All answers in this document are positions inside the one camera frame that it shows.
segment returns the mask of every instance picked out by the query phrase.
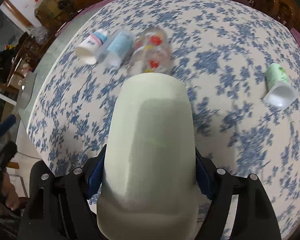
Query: wooden chair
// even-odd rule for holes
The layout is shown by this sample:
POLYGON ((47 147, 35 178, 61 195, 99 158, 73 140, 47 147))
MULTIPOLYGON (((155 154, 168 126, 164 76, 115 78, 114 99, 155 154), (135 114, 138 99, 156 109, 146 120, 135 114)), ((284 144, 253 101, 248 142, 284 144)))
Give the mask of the wooden chair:
POLYGON ((293 28, 295 13, 292 7, 283 2, 280 3, 280 8, 277 16, 277 21, 285 25, 289 30, 293 28))
POLYGON ((278 0, 252 0, 252 7, 277 20, 280 8, 278 0))

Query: light green plastic cup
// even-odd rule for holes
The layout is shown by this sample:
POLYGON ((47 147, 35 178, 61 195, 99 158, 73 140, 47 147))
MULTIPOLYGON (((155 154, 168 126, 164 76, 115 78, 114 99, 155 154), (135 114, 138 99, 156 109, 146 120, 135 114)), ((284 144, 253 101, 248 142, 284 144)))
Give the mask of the light green plastic cup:
POLYGON ((264 101, 280 110, 286 109, 298 97, 297 91, 290 86, 285 69, 277 63, 269 65, 265 72, 268 93, 264 101))

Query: cardboard box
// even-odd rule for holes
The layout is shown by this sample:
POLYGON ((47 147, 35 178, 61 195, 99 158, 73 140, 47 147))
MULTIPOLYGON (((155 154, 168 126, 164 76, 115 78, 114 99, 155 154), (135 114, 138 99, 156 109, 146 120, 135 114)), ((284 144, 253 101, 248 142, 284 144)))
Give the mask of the cardboard box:
MULTIPOLYGON (((29 64, 22 59, 18 63, 17 68, 15 69, 15 72, 18 72, 25 77, 27 75, 28 71, 29 71, 29 64)), ((22 81, 23 81, 22 77, 13 74, 9 80, 8 86, 11 86, 11 87, 14 87, 14 88, 20 90, 22 81)))
POLYGON ((57 31, 75 15, 72 0, 38 0, 34 15, 50 33, 57 31))

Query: white plastic cup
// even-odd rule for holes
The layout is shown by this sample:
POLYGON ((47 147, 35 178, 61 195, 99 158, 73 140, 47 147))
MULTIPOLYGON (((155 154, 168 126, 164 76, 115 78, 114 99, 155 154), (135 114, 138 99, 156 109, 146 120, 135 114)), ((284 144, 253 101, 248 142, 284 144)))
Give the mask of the white plastic cup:
POLYGON ((266 103, 284 110, 297 99, 297 91, 290 85, 284 68, 279 64, 269 65, 265 72, 265 79, 269 90, 264 97, 266 103))
POLYGON ((75 55, 85 64, 94 65, 97 63, 97 52, 106 42, 108 31, 99 29, 91 33, 78 47, 75 48, 75 55))

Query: blue floral tablecloth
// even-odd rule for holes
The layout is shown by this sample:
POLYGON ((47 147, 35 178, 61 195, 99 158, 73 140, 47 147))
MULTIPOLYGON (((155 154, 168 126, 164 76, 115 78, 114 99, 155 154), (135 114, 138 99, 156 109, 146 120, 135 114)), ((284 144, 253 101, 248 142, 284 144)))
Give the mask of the blue floral tablecloth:
MULTIPOLYGON (((300 48, 289 30, 267 15, 230 0, 117 0, 76 34, 37 97, 27 132, 57 175, 96 156, 107 142, 121 68, 83 65, 74 48, 91 32, 165 29, 173 48, 172 76, 193 110, 196 147, 232 174, 256 173, 277 215, 282 237, 300 217, 300 48), (280 63, 299 97, 284 111, 263 102, 264 71, 280 63)), ((90 200, 95 203, 96 197, 90 200)), ((225 227, 228 238, 236 197, 225 227)), ((202 197, 198 223, 210 202, 202 197)))

